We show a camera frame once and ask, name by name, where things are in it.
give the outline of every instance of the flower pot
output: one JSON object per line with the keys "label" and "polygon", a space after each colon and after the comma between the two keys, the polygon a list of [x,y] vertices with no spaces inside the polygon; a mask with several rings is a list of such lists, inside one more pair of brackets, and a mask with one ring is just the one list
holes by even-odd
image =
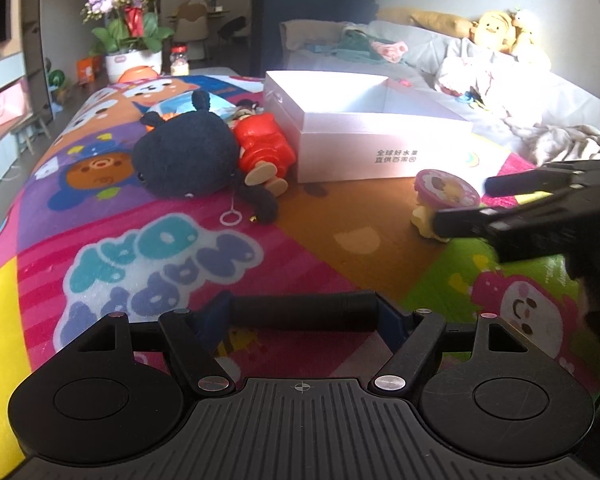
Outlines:
{"label": "flower pot", "polygon": [[154,54],[150,50],[136,50],[128,54],[113,54],[107,56],[107,74],[109,81],[117,83],[120,76],[130,68],[137,66],[150,66],[158,74],[162,72],[162,53]]}

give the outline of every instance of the pink round toy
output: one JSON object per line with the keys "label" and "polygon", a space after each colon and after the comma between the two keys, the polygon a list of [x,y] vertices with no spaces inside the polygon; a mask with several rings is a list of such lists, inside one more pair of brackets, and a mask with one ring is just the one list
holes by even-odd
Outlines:
{"label": "pink round toy", "polygon": [[411,214],[411,223],[425,238],[448,241],[433,232],[432,221],[436,211],[480,205],[480,194],[469,183],[446,171],[422,170],[416,175],[414,188],[417,207]]}

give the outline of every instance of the white blanket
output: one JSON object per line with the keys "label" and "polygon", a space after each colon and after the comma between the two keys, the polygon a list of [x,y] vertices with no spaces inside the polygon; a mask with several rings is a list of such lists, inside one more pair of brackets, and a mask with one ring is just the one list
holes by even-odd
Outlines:
{"label": "white blanket", "polygon": [[521,63],[495,64],[479,57],[447,56],[436,74],[435,88],[456,96],[471,91],[496,117],[526,128],[542,120],[546,74]]}
{"label": "white blanket", "polygon": [[600,131],[593,126],[510,126],[511,131],[525,141],[531,161],[538,166],[551,161],[600,159]]}

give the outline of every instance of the string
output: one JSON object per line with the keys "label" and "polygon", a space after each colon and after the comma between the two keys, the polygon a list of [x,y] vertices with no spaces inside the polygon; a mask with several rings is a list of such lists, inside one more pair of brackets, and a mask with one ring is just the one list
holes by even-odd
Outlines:
{"label": "string", "polygon": [[[235,193],[231,193],[231,208],[229,211],[225,211],[220,215],[220,223],[225,227],[233,227],[242,222],[242,213],[240,211],[236,211],[235,209]],[[226,220],[226,217],[229,215],[235,215],[235,220],[229,222]]]}
{"label": "string", "polygon": [[10,176],[9,178],[0,176],[1,182],[11,182],[12,180],[18,180],[22,176],[22,168],[20,168],[20,166],[18,166],[16,164],[12,164],[11,167],[7,171],[11,171],[11,170],[18,170],[18,173],[14,176]]}

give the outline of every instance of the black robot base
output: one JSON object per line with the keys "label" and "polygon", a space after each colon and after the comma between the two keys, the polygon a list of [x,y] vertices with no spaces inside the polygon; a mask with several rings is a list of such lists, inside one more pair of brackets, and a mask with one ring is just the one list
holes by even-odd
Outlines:
{"label": "black robot base", "polygon": [[[378,330],[357,379],[249,378],[212,358],[229,326]],[[134,351],[163,352],[171,376]],[[443,352],[471,358],[438,370]],[[115,312],[13,393],[13,480],[594,480],[573,456],[589,394],[501,319],[403,314],[372,292],[234,298],[130,324]]]}

